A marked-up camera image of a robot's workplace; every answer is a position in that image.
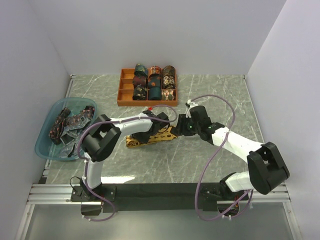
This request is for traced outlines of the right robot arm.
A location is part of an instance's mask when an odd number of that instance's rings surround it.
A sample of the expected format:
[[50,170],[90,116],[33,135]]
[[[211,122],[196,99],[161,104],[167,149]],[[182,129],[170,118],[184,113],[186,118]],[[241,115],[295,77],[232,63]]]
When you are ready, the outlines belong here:
[[261,143],[231,131],[219,122],[212,122],[202,105],[188,105],[185,114],[179,114],[179,136],[199,136],[218,149],[224,149],[243,160],[247,171],[232,172],[212,186],[201,186],[199,192],[219,200],[233,200],[247,190],[267,195],[290,177],[290,171],[278,149],[272,143]]

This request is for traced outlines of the yellow beetle print tie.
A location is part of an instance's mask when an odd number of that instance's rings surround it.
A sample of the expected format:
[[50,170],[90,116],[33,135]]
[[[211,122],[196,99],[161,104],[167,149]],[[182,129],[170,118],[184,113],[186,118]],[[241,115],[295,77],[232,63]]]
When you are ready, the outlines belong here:
[[164,142],[164,141],[172,141],[174,139],[177,139],[179,136],[174,133],[175,127],[174,126],[168,126],[160,130],[160,132],[156,133],[155,135],[152,135],[147,143],[142,143],[138,141],[137,139],[127,136],[126,137],[126,147],[127,148],[137,148],[137,147],[142,147],[150,144],[155,144],[159,142]]

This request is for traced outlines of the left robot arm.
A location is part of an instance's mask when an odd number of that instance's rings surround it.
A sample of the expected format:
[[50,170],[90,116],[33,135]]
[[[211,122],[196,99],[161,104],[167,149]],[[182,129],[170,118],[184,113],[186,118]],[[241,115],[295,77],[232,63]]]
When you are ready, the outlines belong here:
[[138,142],[146,144],[151,136],[169,124],[169,117],[164,112],[155,115],[150,110],[124,118],[100,115],[79,140],[84,152],[83,156],[79,156],[84,160],[84,173],[80,181],[81,191],[76,190],[75,194],[87,201],[101,199],[106,195],[101,182],[102,166],[118,140],[131,135]]

